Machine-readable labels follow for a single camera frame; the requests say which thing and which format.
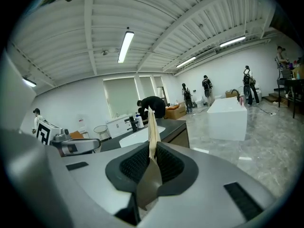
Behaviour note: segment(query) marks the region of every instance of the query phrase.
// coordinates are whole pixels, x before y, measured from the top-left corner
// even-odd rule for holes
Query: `sink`
[[[157,126],[158,128],[158,132],[161,133],[163,132],[166,128],[165,127],[160,127]],[[148,128],[144,128],[140,131],[137,131],[131,135],[129,135],[128,137],[123,138],[121,141],[119,141],[120,147],[126,147],[132,144],[136,144],[136,143],[143,143],[148,141]]]

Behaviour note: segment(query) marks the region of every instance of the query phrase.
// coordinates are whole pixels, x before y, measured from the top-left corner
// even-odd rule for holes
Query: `chair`
[[[94,128],[93,131],[94,131],[95,133],[98,133],[98,134],[99,134],[99,138],[100,138],[101,141],[103,140],[102,134],[106,134],[106,135],[108,136],[106,139],[110,138],[110,136],[109,136],[109,134],[108,134],[108,126],[100,125],[100,126]]]

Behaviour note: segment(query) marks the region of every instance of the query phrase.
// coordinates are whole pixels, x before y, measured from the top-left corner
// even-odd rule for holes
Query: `fluorescent light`
[[[123,63],[125,55],[127,54],[129,45],[133,39],[134,32],[127,31],[124,35],[123,39],[123,45],[122,48],[120,49],[119,57],[118,57],[118,63]]]
[[[183,63],[177,65],[176,67],[181,67],[181,66],[193,61],[194,59],[196,59],[196,57],[191,57],[190,59],[188,59],[187,61],[184,61]]]
[[[33,82],[33,81],[30,81],[29,79],[27,79],[27,78],[25,78],[25,77],[23,77],[23,79],[22,79],[27,85],[29,85],[29,86],[31,86],[31,87],[36,87],[36,83],[35,82]]]
[[[233,40],[229,40],[229,41],[227,41],[227,42],[224,42],[224,43],[220,44],[219,46],[222,48],[222,47],[224,47],[224,46],[227,46],[227,45],[229,45],[229,44],[235,43],[235,42],[237,42],[237,41],[244,40],[245,38],[246,38],[246,36],[241,36],[241,37],[239,37],[239,38],[235,38],[235,39],[233,39]]]

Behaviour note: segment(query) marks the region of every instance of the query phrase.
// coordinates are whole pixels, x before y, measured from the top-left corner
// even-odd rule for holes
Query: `white wall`
[[[33,110],[39,108],[41,115],[46,120],[59,127],[67,128],[70,132],[80,129],[78,119],[82,118],[90,137],[98,138],[99,136],[94,133],[93,129],[99,125],[106,125],[105,122],[112,119],[105,97],[103,79],[130,75],[120,74],[119,76],[110,75],[85,79],[38,95],[22,122],[21,130],[32,135]],[[168,85],[169,98],[172,98],[173,102],[176,101],[176,88],[174,87],[177,85],[177,78],[168,74],[157,74],[156,76],[162,76],[164,84]]]
[[[278,71],[274,58],[278,43],[286,48],[290,60],[300,57],[301,49],[298,45],[285,38],[202,64],[177,76],[178,82],[180,85],[185,83],[195,98],[199,98],[202,95],[204,96],[202,80],[204,75],[207,75],[213,84],[214,96],[222,95],[225,97],[225,91],[243,86],[243,72],[245,65],[249,65],[253,77],[260,85],[262,96],[267,96],[269,93],[273,93],[274,88],[277,88]]]

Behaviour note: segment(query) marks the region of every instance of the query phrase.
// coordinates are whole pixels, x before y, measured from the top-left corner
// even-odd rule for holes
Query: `window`
[[[145,97],[155,95],[150,77],[140,77]]]
[[[105,80],[104,86],[112,118],[137,112],[139,97],[134,77]]]

